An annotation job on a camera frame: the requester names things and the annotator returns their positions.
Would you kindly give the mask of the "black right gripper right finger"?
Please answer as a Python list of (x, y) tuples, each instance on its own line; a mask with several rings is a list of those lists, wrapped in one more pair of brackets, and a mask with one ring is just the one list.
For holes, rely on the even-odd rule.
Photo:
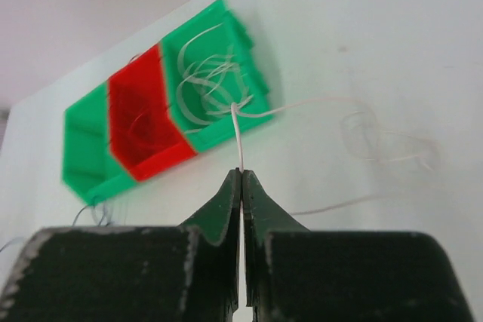
[(243, 173), (255, 321), (471, 321), (440, 244), (420, 232), (312, 231)]

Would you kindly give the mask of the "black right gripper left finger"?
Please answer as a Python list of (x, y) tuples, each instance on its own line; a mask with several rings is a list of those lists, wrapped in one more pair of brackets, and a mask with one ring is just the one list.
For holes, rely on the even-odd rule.
[(3, 321), (230, 321), (242, 175), (177, 226), (55, 227), (20, 251)]

